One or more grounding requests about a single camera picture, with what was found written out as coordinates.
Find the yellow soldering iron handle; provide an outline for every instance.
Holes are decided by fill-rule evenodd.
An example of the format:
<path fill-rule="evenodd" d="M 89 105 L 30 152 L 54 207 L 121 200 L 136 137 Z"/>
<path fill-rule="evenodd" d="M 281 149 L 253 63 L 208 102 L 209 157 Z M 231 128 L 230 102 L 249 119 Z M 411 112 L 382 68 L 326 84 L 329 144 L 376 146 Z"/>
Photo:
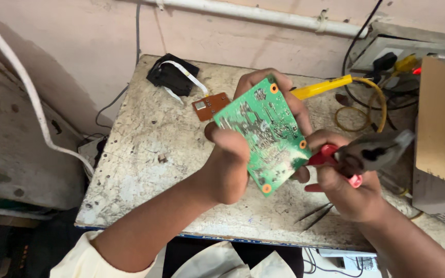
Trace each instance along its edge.
<path fill-rule="evenodd" d="M 306 86 L 299 89 L 294 89 L 293 91 L 291 91 L 291 93 L 295 95 L 295 97 L 297 97 L 298 99 L 303 100 L 305 98 L 313 97 L 316 94 L 320 94 L 321 92 L 325 92 L 330 89 L 344 86 L 351 82 L 353 82 L 353 80 L 351 79 L 351 75 L 348 74 L 343 77 L 338 77 L 336 79 L 324 81 L 322 83 Z"/>

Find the pink wall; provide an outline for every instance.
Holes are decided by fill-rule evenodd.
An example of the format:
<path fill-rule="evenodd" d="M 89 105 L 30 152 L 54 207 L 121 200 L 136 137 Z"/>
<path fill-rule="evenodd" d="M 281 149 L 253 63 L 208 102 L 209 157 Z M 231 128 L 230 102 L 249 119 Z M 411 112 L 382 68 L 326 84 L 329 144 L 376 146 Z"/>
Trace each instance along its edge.
<path fill-rule="evenodd" d="M 374 0 L 230 0 L 361 25 Z M 445 1 L 384 1 L 382 22 L 445 32 Z M 129 82 L 135 60 L 135 3 L 115 0 L 0 0 L 0 32 L 31 74 L 42 97 L 84 133 Z M 140 48 L 185 59 L 334 77 L 350 38 L 247 22 L 210 14 L 142 5 Z M 111 124 L 119 103 L 101 122 Z"/>

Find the floor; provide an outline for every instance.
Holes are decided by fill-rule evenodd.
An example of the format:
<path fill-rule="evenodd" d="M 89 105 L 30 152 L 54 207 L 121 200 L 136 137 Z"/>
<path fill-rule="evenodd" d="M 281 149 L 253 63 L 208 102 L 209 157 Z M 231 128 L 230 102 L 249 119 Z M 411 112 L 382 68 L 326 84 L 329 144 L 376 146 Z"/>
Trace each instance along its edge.
<path fill-rule="evenodd" d="M 166 253 L 166 247 L 164 247 L 159 254 L 157 255 L 157 261 L 154 264 L 154 267 L 152 267 L 152 270 L 147 274 L 146 278 L 161 278 L 162 277 L 162 268 L 164 266 L 164 254 Z M 341 272 L 344 272 L 349 275 L 356 276 L 360 274 L 360 271 L 358 270 L 344 270 L 341 268 L 336 267 L 333 264 L 333 258 L 324 258 L 317 254 L 315 249 L 312 249 L 312 256 L 315 259 L 315 262 L 320 268 L 324 268 L 327 270 L 338 270 Z M 305 260 L 310 260 L 309 256 L 306 254 L 305 249 L 303 249 L 303 258 Z M 305 264 L 305 271 L 310 272 L 312 271 L 311 264 L 304 262 Z M 324 272 L 320 269 L 317 269 L 315 273 L 313 274 L 305 274 L 304 277 L 320 277 L 320 278 L 339 278 L 339 277 L 347 277 L 345 275 L 341 275 L 337 272 Z M 363 271 L 363 274 L 361 276 L 362 278 L 381 278 L 382 275 L 380 271 Z"/>

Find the white sleeve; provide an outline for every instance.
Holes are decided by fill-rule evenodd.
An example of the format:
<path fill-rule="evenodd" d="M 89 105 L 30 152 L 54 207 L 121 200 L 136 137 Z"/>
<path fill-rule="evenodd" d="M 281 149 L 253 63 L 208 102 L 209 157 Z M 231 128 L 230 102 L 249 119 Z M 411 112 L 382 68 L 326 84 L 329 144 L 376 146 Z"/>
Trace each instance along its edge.
<path fill-rule="evenodd" d="M 102 231 L 88 231 L 80 237 L 77 244 L 51 270 L 50 278 L 145 278 L 157 260 L 154 260 L 144 271 L 128 273 L 112 267 L 97 250 L 90 245 Z"/>

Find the electrical outlet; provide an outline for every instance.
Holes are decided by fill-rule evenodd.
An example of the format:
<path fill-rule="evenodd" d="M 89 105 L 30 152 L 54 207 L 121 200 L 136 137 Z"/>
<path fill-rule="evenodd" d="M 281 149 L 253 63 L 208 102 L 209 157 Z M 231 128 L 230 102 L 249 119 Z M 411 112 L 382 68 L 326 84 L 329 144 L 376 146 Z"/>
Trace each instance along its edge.
<path fill-rule="evenodd" d="M 393 52 L 401 60 L 411 54 L 419 59 L 433 56 L 445 59 L 445 34 L 417 28 L 374 22 L 372 32 L 357 41 L 349 54 L 351 69 L 373 70 L 373 62 Z"/>

